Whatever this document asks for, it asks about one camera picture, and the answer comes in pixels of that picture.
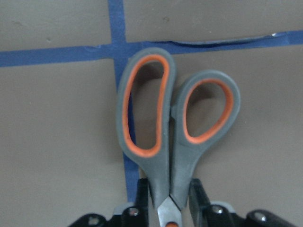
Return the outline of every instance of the blue tape strip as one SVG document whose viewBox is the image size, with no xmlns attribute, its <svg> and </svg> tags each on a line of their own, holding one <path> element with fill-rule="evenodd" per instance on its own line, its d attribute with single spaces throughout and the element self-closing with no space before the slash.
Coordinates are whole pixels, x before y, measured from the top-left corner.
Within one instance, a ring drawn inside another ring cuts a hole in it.
<svg viewBox="0 0 303 227">
<path fill-rule="evenodd" d="M 160 47 L 171 54 L 181 54 L 303 44 L 303 31 L 288 31 L 262 37 L 210 42 L 127 43 L 125 39 L 123 0 L 108 0 L 108 9 L 112 36 L 111 44 L 0 52 L 0 67 L 111 58 L 114 59 L 116 85 L 118 86 L 128 58 L 147 47 Z M 129 116 L 130 134 L 134 140 L 134 120 L 131 112 Z M 138 166 L 126 156 L 124 156 L 124 165 L 127 198 L 128 201 L 134 201 L 139 178 Z"/>
</svg>

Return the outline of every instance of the scissor blade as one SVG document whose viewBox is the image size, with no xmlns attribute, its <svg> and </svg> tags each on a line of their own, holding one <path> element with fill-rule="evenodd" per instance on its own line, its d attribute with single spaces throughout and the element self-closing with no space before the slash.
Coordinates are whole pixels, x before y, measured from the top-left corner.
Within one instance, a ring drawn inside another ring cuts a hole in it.
<svg viewBox="0 0 303 227">
<path fill-rule="evenodd" d="M 182 227 L 182 214 L 170 197 L 158 207 L 160 227 Z"/>
</svg>

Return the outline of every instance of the bolt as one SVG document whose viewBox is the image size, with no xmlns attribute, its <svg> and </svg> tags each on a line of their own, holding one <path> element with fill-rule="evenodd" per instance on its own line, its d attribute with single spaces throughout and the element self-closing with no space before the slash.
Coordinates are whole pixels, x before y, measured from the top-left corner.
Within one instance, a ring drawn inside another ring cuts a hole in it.
<svg viewBox="0 0 303 227">
<path fill-rule="evenodd" d="M 89 217 L 89 226 L 96 226 L 99 224 L 99 221 L 98 217 Z"/>
<path fill-rule="evenodd" d="M 137 208 L 131 207 L 128 209 L 128 214 L 130 216 L 137 216 L 139 214 L 139 210 Z"/>
<path fill-rule="evenodd" d="M 266 216 L 260 212 L 255 213 L 255 218 L 259 221 L 266 221 Z"/>
<path fill-rule="evenodd" d="M 213 209 L 213 212 L 215 212 L 216 214 L 222 214 L 223 213 L 223 208 L 218 206 L 218 205 L 213 205 L 212 209 Z"/>
</svg>

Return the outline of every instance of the scissor handle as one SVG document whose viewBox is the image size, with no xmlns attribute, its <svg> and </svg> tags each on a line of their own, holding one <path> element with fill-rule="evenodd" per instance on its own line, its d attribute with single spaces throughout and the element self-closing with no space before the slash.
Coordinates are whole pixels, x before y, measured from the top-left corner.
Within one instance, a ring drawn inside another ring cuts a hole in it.
<svg viewBox="0 0 303 227">
<path fill-rule="evenodd" d="M 190 96 L 202 84 L 213 83 L 225 95 L 225 107 L 218 121 L 206 132 L 193 137 L 188 133 L 186 114 Z M 172 155 L 171 197 L 180 209 L 186 206 L 190 180 L 201 155 L 218 141 L 231 127 L 240 109 L 240 92 L 236 83 L 226 74 L 206 70 L 194 74 L 182 85 L 171 116 L 175 119 Z"/>
<path fill-rule="evenodd" d="M 156 142 L 152 148 L 138 147 L 131 139 L 128 125 L 128 106 L 134 79 L 146 63 L 158 61 L 164 73 L 161 79 L 157 104 Z M 154 207 L 158 207 L 169 196 L 169 111 L 175 81 L 175 63 L 172 56 L 160 48 L 139 51 L 128 62 L 118 89 L 116 108 L 116 130 L 124 153 L 146 173 L 151 185 Z"/>
</svg>

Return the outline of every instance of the gray and orange scissors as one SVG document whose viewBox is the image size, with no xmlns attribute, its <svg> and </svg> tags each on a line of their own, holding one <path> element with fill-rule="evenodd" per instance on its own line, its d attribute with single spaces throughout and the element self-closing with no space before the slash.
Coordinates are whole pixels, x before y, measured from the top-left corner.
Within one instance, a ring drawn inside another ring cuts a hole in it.
<svg viewBox="0 0 303 227">
<path fill-rule="evenodd" d="M 156 143 L 152 148 L 138 147 L 131 139 L 128 125 L 128 106 L 134 79 L 146 63 L 158 61 L 164 73 L 157 102 Z M 240 93 L 235 82 L 226 74 L 206 70 L 188 78 L 182 85 L 176 102 L 170 106 L 176 77 L 172 56 L 159 48 L 138 52 L 122 75 L 116 112 L 116 127 L 124 153 L 146 173 L 154 208 L 161 227 L 182 226 L 181 211 L 186 207 L 192 174 L 201 155 L 218 141 L 231 127 L 240 109 Z M 225 107 L 219 120 L 203 134 L 193 137 L 188 133 L 186 114 L 189 98 L 195 88 L 214 83 L 225 94 Z M 175 120 L 173 150 L 169 159 L 169 119 Z"/>
</svg>

